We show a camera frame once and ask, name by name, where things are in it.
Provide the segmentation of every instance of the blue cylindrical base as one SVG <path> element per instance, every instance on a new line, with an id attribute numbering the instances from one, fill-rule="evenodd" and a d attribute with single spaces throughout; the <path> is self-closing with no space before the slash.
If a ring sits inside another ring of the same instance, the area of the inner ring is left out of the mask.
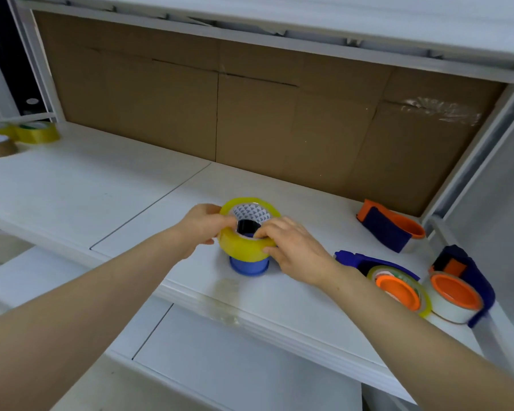
<path id="1" fill-rule="evenodd" d="M 230 257 L 230 266 L 234 271 L 243 276 L 256 277 L 265 273 L 268 269 L 269 259 L 257 262 L 243 262 Z"/>

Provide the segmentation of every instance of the cardboard panel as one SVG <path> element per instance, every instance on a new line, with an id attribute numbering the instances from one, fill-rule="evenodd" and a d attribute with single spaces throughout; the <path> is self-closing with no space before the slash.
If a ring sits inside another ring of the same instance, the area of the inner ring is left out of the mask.
<path id="1" fill-rule="evenodd" d="M 277 178 L 292 144 L 297 91 L 289 85 L 220 75 L 216 161 Z"/>
<path id="2" fill-rule="evenodd" d="M 350 197 L 420 216 L 475 131 L 412 107 L 382 103 L 350 174 Z"/>
<path id="3" fill-rule="evenodd" d="M 383 98 L 397 103 L 430 98 L 437 102 L 456 103 L 470 108 L 470 112 L 484 114 L 491 111 L 505 86 L 482 79 L 396 68 Z"/>
<path id="4" fill-rule="evenodd" d="M 374 107 L 221 75 L 217 162 L 346 196 Z"/>
<path id="5" fill-rule="evenodd" d="M 35 11 L 44 43 L 55 41 L 219 70 L 219 40 Z"/>
<path id="6" fill-rule="evenodd" d="M 352 102 L 376 105 L 392 66 L 305 54 L 302 89 Z"/>
<path id="7" fill-rule="evenodd" d="M 115 134 L 215 160 L 217 73 L 120 54 L 103 64 Z"/>
<path id="8" fill-rule="evenodd" d="M 116 112 L 105 83 L 102 54 L 78 45 L 48 43 L 47 55 L 66 119 L 117 132 Z"/>
<path id="9" fill-rule="evenodd" d="M 293 50 L 221 41 L 219 71 L 299 85 L 305 54 Z"/>

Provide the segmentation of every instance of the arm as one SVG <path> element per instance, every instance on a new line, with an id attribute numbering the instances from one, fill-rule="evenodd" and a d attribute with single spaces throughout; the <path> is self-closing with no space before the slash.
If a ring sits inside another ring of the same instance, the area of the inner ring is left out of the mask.
<path id="1" fill-rule="evenodd" d="M 0 411 L 50 409 L 177 262 L 236 227 L 219 209 L 198 205 L 177 225 L 0 316 Z"/>
<path id="2" fill-rule="evenodd" d="M 425 411 L 514 410 L 511 377 L 336 262 L 302 225 L 273 219 L 254 237 L 266 235 L 282 271 L 331 297 Z"/>

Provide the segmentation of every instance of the left hand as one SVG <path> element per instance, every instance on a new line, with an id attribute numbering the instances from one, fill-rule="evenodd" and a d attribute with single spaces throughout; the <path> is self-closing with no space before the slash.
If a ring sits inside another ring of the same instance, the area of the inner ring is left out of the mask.
<path id="1" fill-rule="evenodd" d="M 236 229 L 238 221 L 234 216 L 220 215 L 220 206 L 211 203 L 196 205 L 173 228 L 177 229 L 187 240 L 189 246 L 183 258 L 188 258 L 199 244 L 213 245 L 213 238 L 221 229 Z"/>

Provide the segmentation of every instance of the floor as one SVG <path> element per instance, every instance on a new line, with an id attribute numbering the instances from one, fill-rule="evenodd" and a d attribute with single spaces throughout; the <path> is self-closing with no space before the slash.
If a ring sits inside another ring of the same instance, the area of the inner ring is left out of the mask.
<path id="1" fill-rule="evenodd" d="M 0 235 L 0 265 L 32 247 Z M 210 411 L 177 392 L 102 356 L 53 411 Z"/>

